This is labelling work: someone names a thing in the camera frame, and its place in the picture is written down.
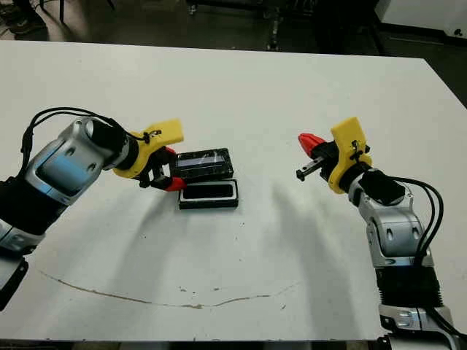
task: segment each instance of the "dark floor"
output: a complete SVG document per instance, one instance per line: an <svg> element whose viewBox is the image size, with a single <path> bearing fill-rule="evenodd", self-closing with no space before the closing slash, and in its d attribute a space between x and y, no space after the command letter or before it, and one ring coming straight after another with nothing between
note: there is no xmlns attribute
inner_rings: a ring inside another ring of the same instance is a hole
<svg viewBox="0 0 467 350"><path fill-rule="evenodd" d="M7 350L368 350L366 341L321 342L92 342L0 341Z"/></svg>
<svg viewBox="0 0 467 350"><path fill-rule="evenodd" d="M171 47L202 47L232 50L265 50L271 20L263 13L199 6L188 14L185 0L114 0L112 11L106 0L67 0L66 26L58 20L58 1L46 3L37 12L48 32L23 38L67 42L97 42ZM279 27L279 51L319 53L315 29L309 20L285 19ZM437 35L414 35L379 27L379 37L388 55L424 58L467 106L466 44L448 44ZM15 39L0 25L0 39ZM345 54L378 55L367 27L346 28Z"/></svg>

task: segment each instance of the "scratch mark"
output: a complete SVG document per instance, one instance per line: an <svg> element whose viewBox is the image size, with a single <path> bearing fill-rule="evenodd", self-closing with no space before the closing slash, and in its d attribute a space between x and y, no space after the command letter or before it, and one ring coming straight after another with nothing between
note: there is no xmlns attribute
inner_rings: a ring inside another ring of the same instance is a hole
<svg viewBox="0 0 467 350"><path fill-rule="evenodd" d="M223 301L223 302L218 303L218 304L214 304L214 305L205 305L205 306L208 306L208 307L210 307L210 308L217 308L218 306L222 306L222 305L225 305L225 304L233 303L234 301L252 300L252 299L256 299L256 298L269 298L269 297L271 297L270 294L255 295L255 296L253 296L253 297L236 297L236 298L234 298L234 299L226 300L226 301Z"/></svg>
<svg viewBox="0 0 467 350"><path fill-rule="evenodd" d="M57 279L56 277L51 276L48 273L45 273L44 271L41 271L41 270L38 270L38 271L43 276L47 277L48 279L51 279L51 280L53 280L55 282L63 284L63 285L65 285L67 287L70 287L72 289L79 290L81 292L87 292L87 293L92 293L92 294L95 294L95 295L101 295L101 296L104 296L104 297L116 298L116 299L121 299L121 300L134 301L136 303L151 304L151 305L154 305L154 306L166 306L166 307L169 307L169 308L193 308L193 309L196 309L196 310L201 310L203 308L217 308L219 306L224 306L225 304L229 304L229 303L235 303L237 301L252 300L252 299L257 299L257 298L270 298L270 297L274 297L274 296L277 296L277 295L281 295L282 293L287 292L289 289L293 288L297 284L300 284L300 282L296 282L296 283L291 284L290 286L288 286L286 288L281 289L280 291L278 291L275 294L253 295L252 297L235 297L234 299L225 300L225 301L223 301L221 303L217 303L217 304L195 304L195 305L193 305L193 304L182 304L182 305L177 305L177 304L167 304L167 303L153 303L152 301L147 301L147 300L142 300L142 299L135 299L133 297L123 297L122 295L104 293L104 292L99 292L99 291L94 290L94 289L78 287L78 286L75 286L74 284L71 284L69 282L65 282L63 279Z"/></svg>
<svg viewBox="0 0 467 350"><path fill-rule="evenodd" d="M121 295L115 295L115 294L109 294L109 293L103 293L103 292L98 292L97 290L94 290L94 289L87 289L87 288L82 288L82 287L78 287L78 286L75 286L73 284L70 284L68 282L65 282L63 279L57 279L56 277L53 277L47 273L45 273L44 271L40 271L39 272L46 276L48 279L52 279L53 281L55 282L58 282L58 283L61 283L61 284L64 284L65 286L67 287L70 287L70 288L73 288L73 289L77 289L77 290L80 290L82 292L88 292L88 293L93 293L93 294L96 294L96 295L103 295L104 297L111 297L111 298L117 298L117 299L122 299L122 300L129 300L129 301L135 301L137 303L143 303L143 304L152 304L150 301L146 301L146 300L141 300L141 299L135 299L133 297L123 297Z"/></svg>

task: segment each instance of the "rectangular box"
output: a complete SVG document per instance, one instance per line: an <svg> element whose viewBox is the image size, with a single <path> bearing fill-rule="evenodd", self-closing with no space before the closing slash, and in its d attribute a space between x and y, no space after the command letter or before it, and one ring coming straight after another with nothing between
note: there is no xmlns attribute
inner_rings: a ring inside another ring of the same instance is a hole
<svg viewBox="0 0 467 350"><path fill-rule="evenodd" d="M236 180L196 182L179 193L180 209L228 208L239 205Z"/></svg>
<svg viewBox="0 0 467 350"><path fill-rule="evenodd" d="M186 183L230 179L234 175L226 148L180 153L169 167L172 176L180 177Z"/></svg>

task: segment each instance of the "cart wheel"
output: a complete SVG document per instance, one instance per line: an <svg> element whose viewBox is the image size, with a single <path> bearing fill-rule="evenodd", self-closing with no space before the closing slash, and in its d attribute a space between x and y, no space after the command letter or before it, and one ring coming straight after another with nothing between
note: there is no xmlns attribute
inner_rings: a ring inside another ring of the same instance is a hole
<svg viewBox="0 0 467 350"><path fill-rule="evenodd" d="M266 45L266 51L279 51L279 47L276 42L270 42Z"/></svg>
<svg viewBox="0 0 467 350"><path fill-rule="evenodd" d="M197 9L198 9L198 5L195 5L195 4L190 5L190 6L188 7L188 13L189 13L191 16L193 16L193 15L195 14L195 12L196 12Z"/></svg>

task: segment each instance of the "white table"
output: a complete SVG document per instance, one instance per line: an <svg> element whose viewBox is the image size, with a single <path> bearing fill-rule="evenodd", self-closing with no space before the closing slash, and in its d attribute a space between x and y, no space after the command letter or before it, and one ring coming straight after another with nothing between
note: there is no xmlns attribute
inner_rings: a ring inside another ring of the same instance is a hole
<svg viewBox="0 0 467 350"><path fill-rule="evenodd" d="M380 336L363 220L318 175L295 178L308 161L297 135L329 139L354 115L375 166L444 196L436 271L467 329L467 111L425 61L39 42L0 42L0 53L0 178L17 173L35 112L81 106L136 131L180 118L185 141L174 148L229 148L241 196L234 211L180 211L176 193L102 174L28 258L0 338ZM44 124L34 149L71 120Z"/></svg>

